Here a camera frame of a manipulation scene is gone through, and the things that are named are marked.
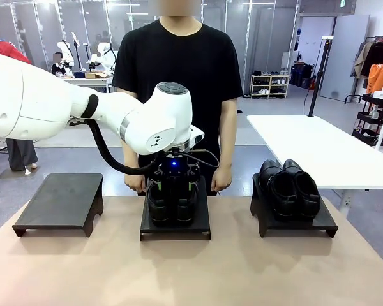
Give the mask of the person's right hand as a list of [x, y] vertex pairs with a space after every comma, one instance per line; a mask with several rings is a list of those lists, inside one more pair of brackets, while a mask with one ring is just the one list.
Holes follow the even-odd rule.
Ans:
[[143, 175], [124, 175], [124, 183], [136, 193], [144, 193], [146, 191], [146, 179]]

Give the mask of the person's left hand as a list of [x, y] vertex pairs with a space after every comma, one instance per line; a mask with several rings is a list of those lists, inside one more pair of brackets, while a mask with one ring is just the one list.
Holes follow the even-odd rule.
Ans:
[[232, 168], [230, 166], [219, 166], [212, 177], [211, 190], [220, 192], [232, 183]]

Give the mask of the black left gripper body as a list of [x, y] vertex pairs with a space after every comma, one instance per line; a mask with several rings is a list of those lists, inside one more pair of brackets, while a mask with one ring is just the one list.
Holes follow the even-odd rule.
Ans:
[[162, 157], [154, 171], [154, 178], [156, 180], [172, 178], [197, 182], [200, 180], [200, 165], [187, 156]]

